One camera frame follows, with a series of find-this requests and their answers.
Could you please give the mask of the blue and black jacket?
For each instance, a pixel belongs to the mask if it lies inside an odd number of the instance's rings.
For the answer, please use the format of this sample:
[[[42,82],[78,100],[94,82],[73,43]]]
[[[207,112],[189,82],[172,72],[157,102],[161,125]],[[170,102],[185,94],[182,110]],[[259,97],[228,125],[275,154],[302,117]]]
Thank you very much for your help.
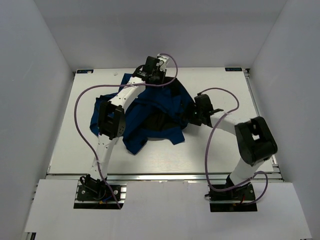
[[[125,111],[122,141],[136,155],[149,138],[167,139],[173,145],[185,141],[182,130],[189,121],[183,115],[194,101],[178,79],[164,87],[147,87]]]

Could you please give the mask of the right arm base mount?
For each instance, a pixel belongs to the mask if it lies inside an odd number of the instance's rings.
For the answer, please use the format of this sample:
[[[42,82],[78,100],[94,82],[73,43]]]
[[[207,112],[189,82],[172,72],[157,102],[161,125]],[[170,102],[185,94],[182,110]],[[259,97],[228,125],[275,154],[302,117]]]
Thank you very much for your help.
[[[254,202],[256,195],[251,183],[229,191],[209,190],[204,198],[209,201],[212,213],[240,213],[257,212],[258,207]]]

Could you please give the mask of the right blue table label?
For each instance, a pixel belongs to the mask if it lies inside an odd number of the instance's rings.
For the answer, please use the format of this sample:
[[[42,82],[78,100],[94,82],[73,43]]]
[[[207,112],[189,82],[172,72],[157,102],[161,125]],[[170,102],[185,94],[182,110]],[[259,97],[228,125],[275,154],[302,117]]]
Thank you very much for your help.
[[[241,67],[225,67],[226,72],[242,72],[243,69]]]

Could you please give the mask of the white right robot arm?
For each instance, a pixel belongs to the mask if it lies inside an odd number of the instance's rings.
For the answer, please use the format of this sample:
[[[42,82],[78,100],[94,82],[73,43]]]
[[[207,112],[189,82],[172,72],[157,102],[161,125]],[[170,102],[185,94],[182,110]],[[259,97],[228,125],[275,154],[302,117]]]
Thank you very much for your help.
[[[236,111],[240,103],[236,100],[236,108],[225,111],[214,109],[208,95],[198,93],[194,102],[186,109],[186,118],[190,124],[206,125],[212,128],[205,149],[204,168],[209,188],[214,192],[226,192],[226,195],[236,200],[244,193],[244,185],[249,183],[257,174],[259,167],[272,155],[277,153],[278,146],[267,125],[266,120],[257,116],[247,121],[234,118],[232,113]],[[216,129],[228,132],[236,137],[240,159],[234,170],[228,175],[224,188],[214,187],[209,179],[208,159],[209,148],[213,133]]]

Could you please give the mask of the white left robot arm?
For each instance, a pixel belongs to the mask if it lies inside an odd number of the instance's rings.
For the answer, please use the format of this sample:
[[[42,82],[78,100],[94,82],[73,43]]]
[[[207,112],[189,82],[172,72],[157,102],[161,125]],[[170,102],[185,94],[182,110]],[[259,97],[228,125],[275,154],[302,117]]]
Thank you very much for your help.
[[[146,87],[164,87],[169,84],[165,83],[167,65],[169,60],[174,58],[166,53],[160,53],[157,57],[148,56],[145,64],[137,67],[131,75],[128,83],[120,84],[121,90],[110,100],[103,101],[98,110],[98,144],[94,148],[82,134],[77,120],[77,108],[81,97],[88,91],[101,88],[113,87],[112,84],[94,85],[85,89],[77,97],[73,118],[76,130],[83,141],[88,145],[94,154],[94,160],[85,176],[84,184],[93,182],[88,193],[94,199],[99,200],[105,196],[108,185],[108,165],[111,159],[112,151],[119,137],[123,136],[126,128],[125,113],[129,106]]]

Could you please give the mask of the blue table label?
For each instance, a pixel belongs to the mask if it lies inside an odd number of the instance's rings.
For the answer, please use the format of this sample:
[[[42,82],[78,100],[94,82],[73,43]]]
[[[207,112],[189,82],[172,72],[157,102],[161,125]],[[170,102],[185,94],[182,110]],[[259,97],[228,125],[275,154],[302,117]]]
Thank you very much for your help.
[[[93,69],[78,69],[76,74],[92,74],[93,72]]]
[[[241,67],[225,67],[226,72],[242,72],[243,69]]]

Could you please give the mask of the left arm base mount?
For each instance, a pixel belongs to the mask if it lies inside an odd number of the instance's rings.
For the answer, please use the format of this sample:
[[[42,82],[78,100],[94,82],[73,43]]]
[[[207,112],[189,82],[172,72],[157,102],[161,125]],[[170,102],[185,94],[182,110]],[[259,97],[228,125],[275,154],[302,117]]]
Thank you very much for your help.
[[[73,208],[85,210],[120,210],[125,202],[124,185],[93,179],[89,174],[79,178]]]

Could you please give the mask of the left blue table label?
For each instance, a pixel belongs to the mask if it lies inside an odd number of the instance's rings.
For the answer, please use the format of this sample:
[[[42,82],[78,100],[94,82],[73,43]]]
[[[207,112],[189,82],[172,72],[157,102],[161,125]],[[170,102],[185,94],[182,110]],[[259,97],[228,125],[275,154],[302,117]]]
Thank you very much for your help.
[[[93,72],[93,69],[78,69],[76,74],[92,74]]]

